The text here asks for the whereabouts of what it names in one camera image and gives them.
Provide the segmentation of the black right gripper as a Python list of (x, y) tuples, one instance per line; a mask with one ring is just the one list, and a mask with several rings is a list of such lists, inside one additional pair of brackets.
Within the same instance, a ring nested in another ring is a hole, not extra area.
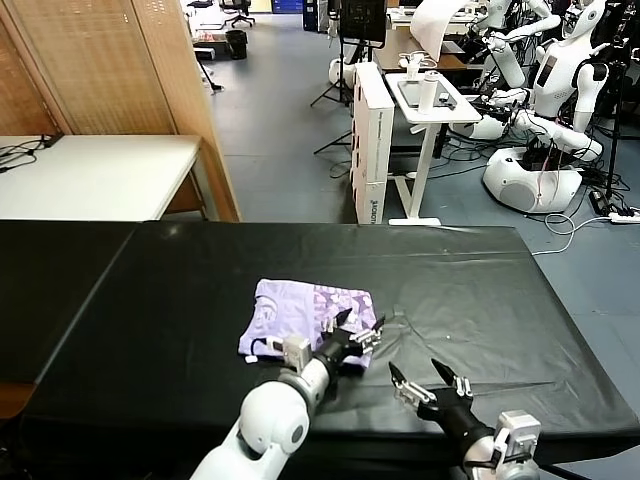
[(471, 411), (473, 392), (469, 379), (457, 375), (450, 366), (435, 358), (431, 363), (448, 387), (430, 392), (409, 381), (393, 362), (389, 362), (395, 397), (417, 411), (420, 419), (437, 423), (459, 448), (470, 448), (478, 440), (492, 437), (494, 429)]

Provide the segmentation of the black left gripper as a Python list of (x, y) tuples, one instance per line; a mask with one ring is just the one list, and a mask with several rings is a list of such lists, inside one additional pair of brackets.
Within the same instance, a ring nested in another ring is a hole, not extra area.
[(349, 319), (351, 312), (351, 308), (341, 310), (324, 323), (322, 333), (326, 335), (315, 350), (315, 358), (328, 373), (337, 373), (348, 357), (359, 358), (361, 354), (371, 353), (381, 341), (386, 321), (385, 315), (377, 319), (370, 328), (352, 333), (341, 328)]

